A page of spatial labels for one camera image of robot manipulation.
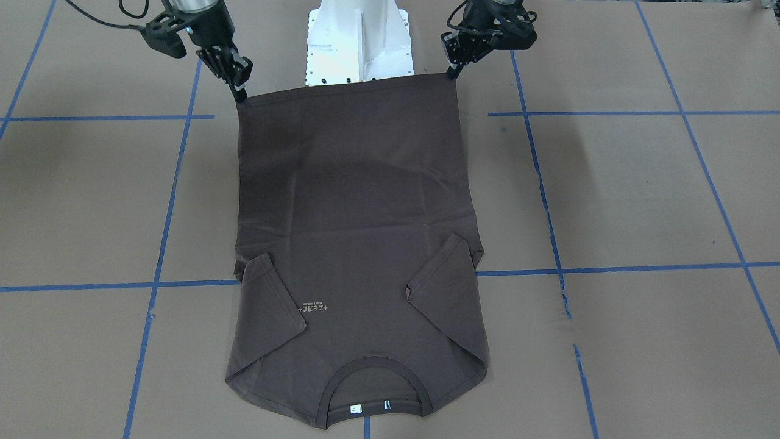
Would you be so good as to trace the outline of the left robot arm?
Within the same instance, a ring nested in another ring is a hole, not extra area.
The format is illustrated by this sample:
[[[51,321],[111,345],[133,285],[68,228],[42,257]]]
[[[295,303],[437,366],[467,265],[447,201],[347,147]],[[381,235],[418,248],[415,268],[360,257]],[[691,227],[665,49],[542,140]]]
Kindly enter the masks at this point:
[[[537,41],[537,13],[523,1],[463,1],[447,19],[449,32],[440,36],[450,67],[446,75],[456,80],[468,64],[493,51],[527,50]]]

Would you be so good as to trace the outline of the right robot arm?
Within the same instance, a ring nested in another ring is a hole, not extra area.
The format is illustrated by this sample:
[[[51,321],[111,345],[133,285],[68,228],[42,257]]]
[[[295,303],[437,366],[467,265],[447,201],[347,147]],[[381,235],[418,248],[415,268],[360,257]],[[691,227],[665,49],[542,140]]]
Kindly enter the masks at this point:
[[[253,62],[242,56],[234,42],[235,27],[224,1],[172,1],[170,12],[197,47],[203,64],[229,87],[234,100],[242,103]]]

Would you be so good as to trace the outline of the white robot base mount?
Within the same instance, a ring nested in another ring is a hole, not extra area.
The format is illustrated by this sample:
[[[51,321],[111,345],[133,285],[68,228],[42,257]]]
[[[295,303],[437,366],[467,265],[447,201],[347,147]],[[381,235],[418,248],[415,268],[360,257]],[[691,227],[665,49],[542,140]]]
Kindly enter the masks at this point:
[[[307,24],[306,86],[414,73],[409,14],[396,1],[323,1]]]

